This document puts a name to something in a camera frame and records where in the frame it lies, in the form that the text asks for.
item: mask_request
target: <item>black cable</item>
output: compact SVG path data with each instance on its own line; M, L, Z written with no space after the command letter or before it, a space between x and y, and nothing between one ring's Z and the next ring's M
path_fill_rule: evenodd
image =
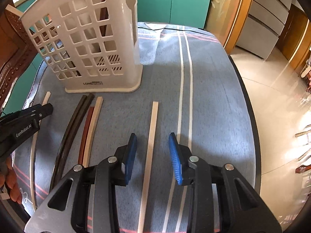
M205 35L205 36L209 36L209 37L213 37L212 35L207 35L207 34L204 34L204 33L201 33L201 32L196 32L196 31L192 31L192 30L181 30L181 29L172 29L172 28L161 28L161 29L149 29L149 28L145 28L145 27L140 27L138 26L139 29L145 29L145 30L150 30L150 31L158 31L158 30L163 30L163 29L166 29L166 30L173 30L173 31L181 31L181 32L194 32L194 33L198 33L198 34L201 34L201 35Z

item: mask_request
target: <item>basket base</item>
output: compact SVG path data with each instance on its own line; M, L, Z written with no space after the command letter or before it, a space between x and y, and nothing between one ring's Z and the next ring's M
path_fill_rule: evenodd
M103 88L103 89L67 89L65 88L65 91L67 93L100 93L100 92L122 92L122 93L130 93L134 92L136 89L139 88L140 83L142 81L142 67L143 65L139 65L139 80L137 84L131 88Z

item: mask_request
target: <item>human hand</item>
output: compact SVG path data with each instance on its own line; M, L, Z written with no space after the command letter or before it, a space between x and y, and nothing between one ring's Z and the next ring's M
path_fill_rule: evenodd
M8 157L6 159L7 168L8 168L8 174L6 177L0 172L0 187L4 185L4 182L7 183L7 186L11 189L10 191L10 197L12 201L17 202L18 204L21 204L22 201L22 194L20 192L18 183L17 183L17 176L12 168L12 158Z

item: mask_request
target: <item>red stripe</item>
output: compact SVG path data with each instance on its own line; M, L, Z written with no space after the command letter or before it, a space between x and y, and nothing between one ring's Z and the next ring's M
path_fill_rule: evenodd
M25 173L23 173L23 171L20 170L15 164L14 164L13 167L14 167L16 170L18 170L25 178L27 178L27 179L29 180L29 177L28 177ZM43 188L40 187L39 185L37 185L36 183L35 183L35 186L36 186L41 192L43 192L44 194L46 194L46 195L49 194L47 191L43 190Z
M30 188L29 184L26 183L26 181L24 181L21 177L19 177L19 175L16 174L16 176ZM44 200L44 198L43 198L40 194L38 194L37 192L36 192L36 194L37 194L42 200Z

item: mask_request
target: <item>green cabinet door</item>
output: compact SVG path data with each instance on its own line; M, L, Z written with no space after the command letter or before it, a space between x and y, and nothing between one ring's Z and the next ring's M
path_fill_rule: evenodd
M172 0L137 0L139 22L169 23Z
M210 0L172 0L171 24L203 28Z

